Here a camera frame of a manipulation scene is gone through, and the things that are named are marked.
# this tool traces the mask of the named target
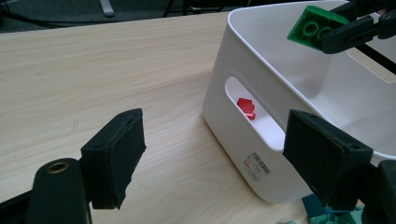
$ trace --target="black bracket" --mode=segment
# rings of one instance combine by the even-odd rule
[[[323,52],[334,54],[367,43],[375,36],[379,39],[387,39],[396,35],[394,8],[396,8],[394,0],[351,1],[334,8],[331,12],[346,17],[350,23],[321,35]],[[378,23],[374,24],[373,18],[367,14],[380,9],[386,9],[388,12],[381,15]]]
[[[31,191],[0,204],[0,223],[92,223],[88,206],[120,208],[146,149],[142,110],[118,114],[82,149],[35,174]]]
[[[291,110],[283,155],[308,187],[335,210],[364,204],[363,223],[396,223],[396,161],[374,167],[373,150],[326,120]]]

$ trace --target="red lego brick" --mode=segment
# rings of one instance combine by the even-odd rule
[[[239,108],[245,113],[248,119],[254,120],[256,118],[256,114],[254,113],[254,104],[252,100],[239,98],[236,103]]]

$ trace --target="floor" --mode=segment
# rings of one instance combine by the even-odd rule
[[[168,3],[167,0],[110,0],[110,2],[115,11],[113,18],[104,16],[99,0],[0,0],[3,15],[10,11],[12,15],[20,18],[15,20],[5,16],[0,17],[3,23],[0,33],[161,18]],[[172,10],[181,9],[182,0],[175,0]],[[181,16],[181,13],[171,13],[168,16]]]

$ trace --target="green lego brick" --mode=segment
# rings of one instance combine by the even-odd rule
[[[347,18],[336,13],[320,7],[308,6],[290,31],[288,39],[322,50],[320,35],[348,23]]]

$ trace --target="wooden table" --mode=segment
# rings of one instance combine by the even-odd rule
[[[141,107],[147,151],[121,210],[93,223],[307,223],[239,174],[202,116],[226,13],[0,35],[0,202]]]

